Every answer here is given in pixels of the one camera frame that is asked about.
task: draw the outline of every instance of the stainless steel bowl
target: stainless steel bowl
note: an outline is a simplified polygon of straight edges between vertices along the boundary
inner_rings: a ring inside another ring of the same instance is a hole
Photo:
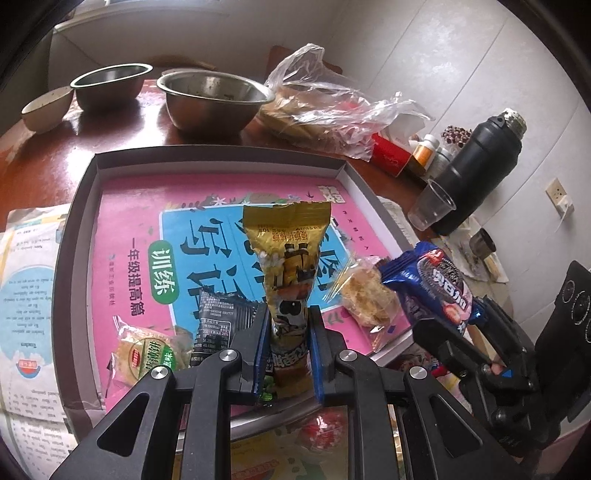
[[[158,80],[166,92],[175,127],[200,137],[231,137],[250,122],[261,105],[272,102],[271,89],[229,73],[192,70]]]
[[[126,63],[94,70],[79,76],[70,86],[76,91],[78,105],[86,112],[110,110],[129,103],[144,85],[144,76],[152,70],[145,63]]]

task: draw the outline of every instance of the gold snack wrapper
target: gold snack wrapper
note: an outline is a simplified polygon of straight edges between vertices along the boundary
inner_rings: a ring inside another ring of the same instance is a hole
[[[244,207],[242,226],[265,275],[271,353],[279,384],[307,371],[308,298],[314,288],[330,202]]]

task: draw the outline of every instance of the pink book cover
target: pink book cover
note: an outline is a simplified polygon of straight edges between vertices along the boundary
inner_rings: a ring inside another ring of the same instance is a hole
[[[191,174],[113,179],[104,185],[92,258],[92,319],[103,394],[117,348],[114,317],[168,335],[199,325],[202,289],[264,297],[263,273],[242,229],[243,205],[332,202],[309,304],[348,347],[371,344],[345,309],[323,300],[349,251],[388,255],[371,225],[334,179],[272,174]],[[121,395],[107,395],[109,410]]]

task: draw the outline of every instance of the green label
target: green label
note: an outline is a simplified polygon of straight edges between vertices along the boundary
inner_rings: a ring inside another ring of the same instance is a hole
[[[174,302],[178,298],[178,279],[173,246],[166,240],[152,243],[148,247],[148,265],[154,300],[164,305]]]
[[[177,361],[174,357],[173,350],[167,345],[162,350],[162,357],[160,358],[160,365],[165,365],[172,371],[177,368]]]
[[[136,379],[142,378],[157,365],[171,370],[177,367],[174,351],[159,338],[142,338],[129,350],[129,370]]]

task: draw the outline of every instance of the white wall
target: white wall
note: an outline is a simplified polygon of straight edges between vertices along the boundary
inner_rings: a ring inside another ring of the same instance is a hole
[[[133,2],[133,11],[109,15],[106,7],[105,15],[90,21],[74,19],[54,34],[50,88],[99,66],[160,55],[187,56],[264,80],[271,46],[322,44],[343,2],[220,0],[196,5],[196,0],[148,0]]]
[[[51,33],[47,34],[25,57],[0,90],[0,136],[21,118],[23,107],[47,91],[47,70]]]
[[[513,172],[476,211],[510,279],[515,318],[536,336],[571,260],[591,267],[591,115],[558,61],[496,0],[349,0],[326,59],[376,97],[398,90],[448,124],[473,128],[511,107],[528,125]],[[545,195],[558,177],[576,210]]]

